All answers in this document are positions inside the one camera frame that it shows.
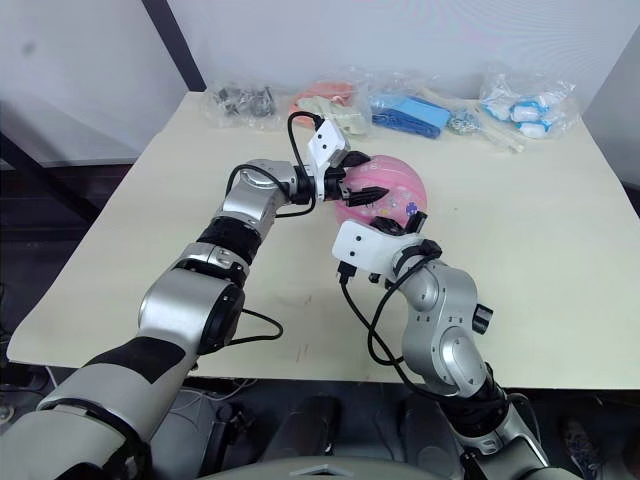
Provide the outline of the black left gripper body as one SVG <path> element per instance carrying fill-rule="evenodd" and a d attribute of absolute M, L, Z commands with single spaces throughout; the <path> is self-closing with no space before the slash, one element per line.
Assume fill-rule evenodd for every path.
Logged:
<path fill-rule="evenodd" d="M 350 190 L 344 183 L 346 177 L 345 161 L 348 155 L 348 152 L 335 153 L 320 168 L 324 201 L 346 201 L 350 198 Z"/>

